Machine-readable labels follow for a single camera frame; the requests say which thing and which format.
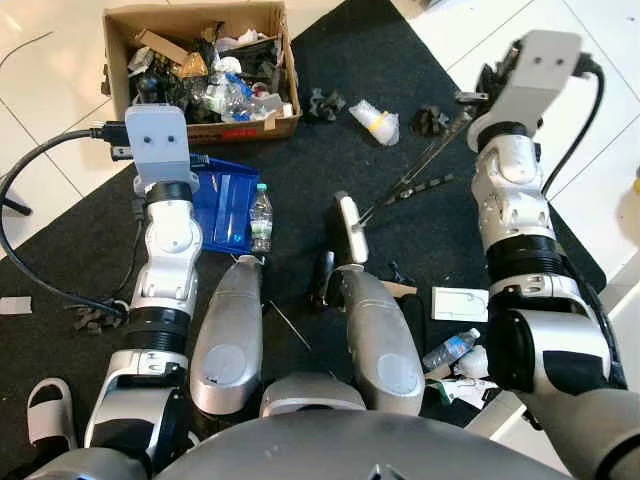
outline black cable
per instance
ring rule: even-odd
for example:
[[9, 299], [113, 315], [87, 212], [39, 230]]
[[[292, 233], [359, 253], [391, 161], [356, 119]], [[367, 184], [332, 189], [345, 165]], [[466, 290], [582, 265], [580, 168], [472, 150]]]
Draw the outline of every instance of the black cable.
[[604, 95], [604, 73], [602, 72], [602, 67], [600, 67], [600, 65], [595, 63], [593, 60], [590, 60], [590, 58], [588, 68], [589, 70], [585, 71], [589, 71], [590, 73], [594, 74], [598, 79], [598, 90], [596, 91], [596, 98], [593, 102], [593, 107], [591, 107], [591, 113], [587, 117], [587, 121], [584, 122], [584, 125], [578, 133], [578, 136], [573, 140], [573, 143], [569, 147], [569, 150], [567, 150], [564, 156], [560, 159], [556, 167], [551, 172], [551, 175], [549, 175], [549, 178], [547, 178], [544, 186], [542, 187], [542, 195], [544, 195], [545, 197], [547, 196], [547, 192], [549, 191], [551, 184], [560, 173], [560, 170], [562, 170], [571, 155], [573, 155], [575, 149], [578, 148], [578, 145], [582, 141], [584, 135], [587, 133], [587, 130], [589, 130], [589, 128], [591, 127], [591, 124], [593, 123], [593, 120], [596, 118], [596, 114], [600, 109], [600, 103], [602, 103], [602, 97]]
[[[24, 170], [24, 168], [27, 165], [29, 165], [29, 163], [31, 163], [34, 159], [36, 159], [37, 157], [45, 153], [47, 150], [55, 147], [56, 145], [59, 145], [63, 142], [67, 142], [69, 140], [75, 140], [77, 138], [85, 138], [85, 137], [101, 138], [101, 132], [100, 130], [97, 130], [97, 129], [90, 129], [90, 130], [76, 130], [73, 132], [62, 133], [56, 137], [53, 137], [50, 140], [47, 140], [45, 143], [38, 145], [36, 148], [26, 153], [20, 160], [18, 160], [18, 162], [13, 166], [13, 168], [9, 170], [9, 173], [7, 173], [7, 175], [3, 179], [2, 184], [0, 184], [0, 205], [3, 203], [4, 199], [6, 198], [7, 192], [9, 191], [9, 188], [13, 184], [16, 177], [20, 174], [20, 172], [22, 172], [22, 170]], [[11, 262], [22, 273], [24, 273], [27, 277], [29, 277], [31, 280], [33, 280], [35, 283], [37, 283], [38, 285], [40, 285], [42, 288], [49, 291], [50, 293], [59, 295], [73, 303], [81, 303], [88, 307], [95, 308], [97, 310], [102, 310], [104, 312], [109, 313], [110, 315], [115, 315], [116, 317], [124, 318], [126, 316], [125, 312], [118, 310], [117, 308], [110, 307], [108, 305], [105, 305], [104, 303], [101, 303], [97, 300], [93, 300], [91, 298], [86, 298], [80, 295], [76, 295], [74, 293], [65, 292], [64, 290], [61, 290], [51, 285], [50, 283], [42, 280], [40, 277], [38, 277], [38, 275], [35, 272], [33, 272], [33, 270], [31, 270], [29, 266], [20, 259], [20, 257], [18, 257], [15, 250], [9, 244], [9, 240], [7, 239], [7, 234], [4, 231], [4, 225], [2, 222], [2, 210], [0, 210], [0, 247], [4, 249], [4, 251], [7, 253], [7, 257], [9, 258], [9, 260], [11, 260]]]
[[602, 302], [600, 302], [600, 298], [598, 297], [595, 289], [589, 282], [587, 282], [587, 280], [582, 275], [582, 272], [580, 272], [576, 268], [573, 262], [571, 262], [571, 260], [569, 260], [566, 255], [563, 255], [562, 259], [565, 268], [576, 281], [578, 289], [580, 290], [580, 295], [585, 299], [587, 304], [595, 313], [598, 325], [600, 326], [600, 331], [602, 332], [602, 335], [607, 342], [607, 346], [609, 347], [609, 353], [611, 355], [610, 383], [612, 383], [616, 388], [626, 390], [628, 389], [628, 386], [627, 380], [624, 375], [624, 370], [622, 368], [620, 354], [618, 352], [618, 342], [616, 341], [616, 337], [613, 332], [613, 328], [611, 327], [611, 323], [609, 322], [609, 318], [604, 312]]
[[133, 247], [131, 250], [131, 260], [129, 262], [129, 269], [127, 270], [127, 273], [125, 274], [120, 284], [111, 293], [111, 296], [110, 296], [111, 299], [115, 299], [118, 296], [118, 294], [122, 291], [122, 289], [127, 286], [127, 283], [129, 283], [129, 280], [131, 279], [131, 276], [133, 275], [133, 272], [136, 268], [136, 258], [138, 256], [138, 244], [140, 243], [140, 239], [142, 238], [142, 230], [144, 227], [144, 222], [142, 220], [138, 220], [136, 223], [138, 224], [138, 226], [136, 228], [136, 236], [133, 240]]

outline plastic bottle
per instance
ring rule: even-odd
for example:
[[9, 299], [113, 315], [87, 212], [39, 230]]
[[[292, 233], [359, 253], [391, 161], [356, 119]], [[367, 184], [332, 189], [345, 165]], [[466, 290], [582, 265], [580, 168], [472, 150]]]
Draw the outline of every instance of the plastic bottle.
[[251, 250], [268, 252], [271, 250], [271, 229], [273, 227], [273, 209], [267, 197], [267, 185], [256, 186], [256, 198], [250, 211], [251, 218]]
[[224, 107], [220, 112], [223, 122], [249, 122], [264, 119], [265, 109], [254, 102], [253, 92], [237, 75], [225, 73]]
[[428, 371], [435, 370], [445, 363], [451, 365], [471, 350], [478, 338], [480, 338], [480, 332], [475, 328], [459, 333], [427, 353], [422, 358], [422, 363]]

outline white slipper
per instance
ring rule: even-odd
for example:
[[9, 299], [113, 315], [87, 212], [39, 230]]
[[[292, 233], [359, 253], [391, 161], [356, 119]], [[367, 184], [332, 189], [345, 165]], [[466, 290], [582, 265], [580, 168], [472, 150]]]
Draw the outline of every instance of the white slipper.
[[[60, 390], [62, 398], [47, 400], [30, 407], [36, 393], [47, 386], [54, 386]], [[45, 378], [33, 387], [27, 401], [27, 424], [29, 426], [29, 442], [31, 443], [47, 437], [60, 436], [67, 440], [70, 450], [78, 448], [73, 428], [71, 390], [64, 380]]]

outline thin wire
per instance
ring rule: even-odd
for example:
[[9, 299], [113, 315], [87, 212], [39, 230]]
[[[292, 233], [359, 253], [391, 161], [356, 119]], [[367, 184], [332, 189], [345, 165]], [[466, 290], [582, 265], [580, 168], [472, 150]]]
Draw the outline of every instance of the thin wire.
[[287, 322], [287, 325], [289, 325], [289, 327], [291, 328], [291, 330], [293, 330], [293, 333], [295, 333], [295, 334], [296, 334], [296, 336], [300, 339], [300, 341], [301, 341], [302, 343], [304, 343], [304, 346], [307, 348], [307, 350], [311, 352], [311, 351], [312, 351], [311, 345], [310, 345], [310, 344], [309, 344], [309, 342], [307, 342], [307, 340], [302, 336], [302, 334], [301, 334], [301, 333], [298, 331], [298, 329], [293, 325], [293, 323], [291, 323], [291, 321], [286, 317], [286, 315], [280, 311], [280, 309], [278, 308], [278, 306], [277, 306], [275, 303], [273, 303], [273, 301], [272, 301], [272, 300], [269, 300], [269, 303], [271, 304], [271, 306], [272, 306], [273, 308], [275, 308], [276, 312], [278, 312], [278, 315], [280, 315], [280, 316], [283, 318], [283, 320], [284, 320], [285, 322]]
[[[307, 342], [307, 340], [302, 336], [302, 334], [298, 331], [298, 329], [293, 325], [293, 323], [291, 323], [291, 321], [286, 317], [286, 315], [284, 313], [282, 313], [282, 311], [278, 308], [278, 306], [273, 303], [272, 300], [269, 300], [269, 303], [271, 304], [271, 306], [275, 309], [275, 311], [278, 313], [278, 315], [280, 315], [283, 320], [285, 322], [287, 322], [287, 325], [289, 325], [289, 327], [291, 328], [291, 330], [293, 330], [293, 333], [296, 334], [296, 336], [300, 339], [300, 341], [304, 344], [304, 346], [307, 348], [307, 351], [311, 354], [313, 354], [313, 350], [311, 349], [311, 345], [309, 344], [309, 342]], [[316, 357], [316, 360], [322, 364], [324, 367], [326, 367], [326, 365], [324, 364], [324, 361], [322, 361], [321, 359], [318, 359]], [[333, 370], [331, 370], [330, 368], [327, 368], [327, 372], [329, 372], [329, 375], [331, 375], [334, 380], [337, 380], [338, 377], [336, 377], [336, 374], [333, 373]]]
[[48, 37], [49, 35], [51, 35], [53, 32], [47, 32], [47, 33], [43, 33], [42, 35], [40, 35], [39, 37], [36, 38], [32, 38], [31, 40], [21, 43], [20, 45], [18, 45], [16, 48], [14, 48], [13, 50], [11, 50], [9, 53], [7, 53], [4, 57], [2, 57], [2, 60], [0, 60], [0, 68], [2, 68], [2, 65], [4, 65], [4, 62], [7, 61], [7, 59], [13, 55], [14, 53], [16, 53], [18, 50], [20, 50], [23, 47], [26, 47], [27, 45], [33, 43], [33, 42], [37, 42], [38, 40], [43, 39], [44, 37]]

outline water bottle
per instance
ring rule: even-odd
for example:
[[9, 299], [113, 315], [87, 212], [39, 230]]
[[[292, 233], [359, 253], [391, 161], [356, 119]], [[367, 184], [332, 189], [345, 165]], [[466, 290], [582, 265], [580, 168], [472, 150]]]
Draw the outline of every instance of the water bottle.
[[251, 250], [268, 252], [271, 250], [271, 229], [273, 227], [273, 209], [267, 197], [267, 185], [259, 183], [256, 198], [251, 207]]
[[480, 332], [475, 328], [459, 333], [427, 353], [422, 358], [422, 363], [428, 371], [435, 370], [440, 365], [451, 365], [471, 350], [478, 338], [480, 338]]

